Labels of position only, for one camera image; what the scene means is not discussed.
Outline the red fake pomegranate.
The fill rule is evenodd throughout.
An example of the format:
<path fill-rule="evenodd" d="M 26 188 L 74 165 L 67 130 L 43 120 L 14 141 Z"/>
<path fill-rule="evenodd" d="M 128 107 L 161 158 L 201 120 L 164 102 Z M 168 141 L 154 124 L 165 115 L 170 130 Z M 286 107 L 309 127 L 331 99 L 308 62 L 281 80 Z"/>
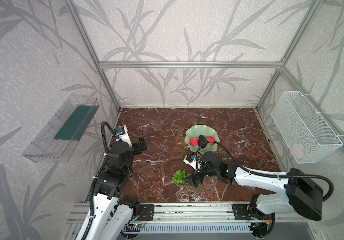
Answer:
<path fill-rule="evenodd" d="M 198 138 L 196 138 L 196 137 L 193 137 L 193 138 L 191 138 L 191 139 L 189 140 L 189 144 L 190 144 L 191 146 L 197 146 L 198 143 L 199 143 L 199 140 L 198 140 Z"/>
<path fill-rule="evenodd" d="M 214 145 L 216 142 L 216 139 L 214 137 L 209 136 L 206 138 L 206 141 L 208 145 Z"/>

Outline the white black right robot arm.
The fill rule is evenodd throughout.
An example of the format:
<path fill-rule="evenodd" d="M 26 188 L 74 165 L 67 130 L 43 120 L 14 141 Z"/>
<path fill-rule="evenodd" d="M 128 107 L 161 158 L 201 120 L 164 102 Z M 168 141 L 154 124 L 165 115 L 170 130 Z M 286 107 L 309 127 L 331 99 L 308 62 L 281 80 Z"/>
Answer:
<path fill-rule="evenodd" d="M 247 212 L 252 216 L 276 213 L 297 213 L 313 221 L 322 219 L 322 206 L 334 192 L 333 182 L 324 176 L 307 175 L 299 169 L 289 172 L 267 172 L 240 165 L 234 157 L 232 164 L 223 161 L 213 151 L 201 154 L 201 148 L 209 141 L 198 145 L 198 150 L 188 154 L 184 163 L 194 169 L 194 173 L 183 179 L 185 183 L 198 187 L 206 177 L 217 177 L 226 185 L 254 187 L 271 191 L 270 195 L 255 194 Z"/>

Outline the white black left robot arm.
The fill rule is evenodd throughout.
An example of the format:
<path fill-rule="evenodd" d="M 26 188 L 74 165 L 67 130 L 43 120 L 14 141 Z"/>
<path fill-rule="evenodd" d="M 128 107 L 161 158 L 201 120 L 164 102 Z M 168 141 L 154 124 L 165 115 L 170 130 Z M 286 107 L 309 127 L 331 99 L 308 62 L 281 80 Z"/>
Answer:
<path fill-rule="evenodd" d="M 113 129 L 108 122 L 101 123 L 104 161 L 93 176 L 89 191 L 89 212 L 77 235 L 78 240 L 115 240 L 118 236 L 133 240 L 128 225 L 142 212 L 139 199 L 121 197 L 129 181 L 136 155 L 148 149 L 144 136 L 132 143 L 127 126 Z"/>

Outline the green fake grape bunch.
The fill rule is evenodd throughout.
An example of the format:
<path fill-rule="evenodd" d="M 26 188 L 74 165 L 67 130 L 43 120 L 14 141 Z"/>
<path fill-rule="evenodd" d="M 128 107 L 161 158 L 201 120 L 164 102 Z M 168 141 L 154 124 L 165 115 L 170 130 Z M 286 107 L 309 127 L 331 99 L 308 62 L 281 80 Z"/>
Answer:
<path fill-rule="evenodd" d="M 190 173 L 186 173 L 186 171 L 178 170 L 175 172 L 175 174 L 172 177 L 172 181 L 175 185 L 188 185 L 187 182 L 185 182 L 183 179 L 190 177 Z"/>

